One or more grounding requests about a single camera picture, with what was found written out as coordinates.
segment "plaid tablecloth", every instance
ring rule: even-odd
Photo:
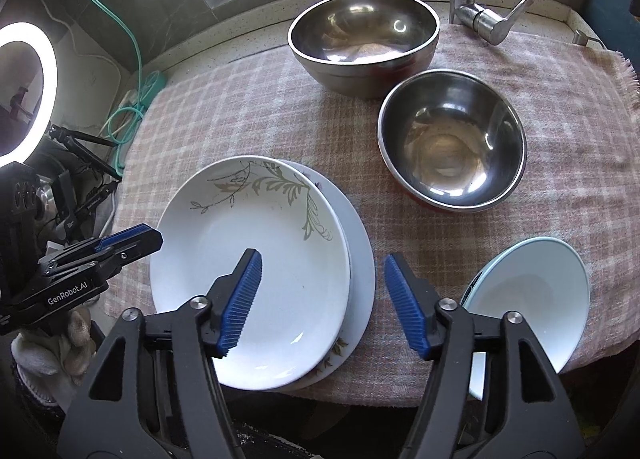
[[[382,281],[383,257],[402,251],[418,276],[460,299],[497,253],[551,235],[580,253],[591,280],[586,330],[567,368],[593,362],[640,333],[640,103],[620,54],[511,32],[487,45],[444,26],[432,67],[468,71],[515,106],[529,146],[513,195],[477,214],[438,214],[395,184],[376,142],[379,101],[325,90],[276,48],[175,84],[154,100],[127,158],[114,230],[156,226],[194,172],[231,155],[300,161],[354,204],[378,266],[373,312],[360,344],[327,379],[298,394],[336,403],[417,405],[428,364],[409,350]],[[154,311],[148,260],[111,280],[106,310]]]

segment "tablecloth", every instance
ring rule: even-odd
[[[302,162],[344,191],[369,233],[378,268],[369,326],[328,378],[296,394],[336,403],[415,406],[430,366],[406,343],[382,280],[382,262],[402,251],[443,296],[497,253],[536,235],[580,254],[591,307],[567,369],[622,350],[640,333],[640,103],[620,54],[511,32],[490,46],[462,26],[443,26],[433,68],[476,74],[518,111],[529,156],[522,181],[499,206],[441,214],[402,193],[380,157],[380,100],[316,83],[283,46],[172,85],[154,100],[127,157],[114,231],[157,226],[193,173],[231,155]],[[148,259],[110,281],[106,311],[154,306]]]

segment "teal hose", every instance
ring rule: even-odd
[[[136,57],[138,58],[138,98],[136,103],[133,106],[123,106],[117,109],[109,118],[107,119],[107,137],[112,140],[116,144],[116,153],[114,157],[114,168],[119,176],[122,177],[124,171],[124,165],[120,162],[120,151],[122,147],[130,142],[133,137],[136,135],[136,131],[138,130],[138,126],[140,122],[145,117],[146,108],[148,107],[143,104],[143,94],[142,94],[142,56],[140,55],[140,47],[138,46],[138,42],[136,41],[136,37],[133,35],[131,30],[127,27],[127,25],[108,7],[106,7],[100,0],[91,0],[96,6],[98,6],[103,12],[109,15],[113,20],[124,30],[125,33],[129,35],[131,38],[131,42],[133,43],[133,47],[136,50]],[[149,86],[149,79],[145,82],[145,87]],[[113,118],[124,114],[124,113],[133,114],[131,122],[129,126],[125,129],[124,135],[118,139],[113,134],[111,129],[111,121]]]

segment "gloved hand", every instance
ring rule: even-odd
[[[23,330],[14,338],[11,352],[18,375],[41,405],[68,410],[95,354],[90,327],[89,310],[79,307],[68,312],[66,331],[61,335]]]

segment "faucet handle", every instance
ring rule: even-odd
[[[456,10],[461,22],[471,27],[491,45],[502,42],[516,23],[516,20],[533,4],[533,0],[521,0],[507,16],[500,16],[491,9],[478,4],[469,4]]]

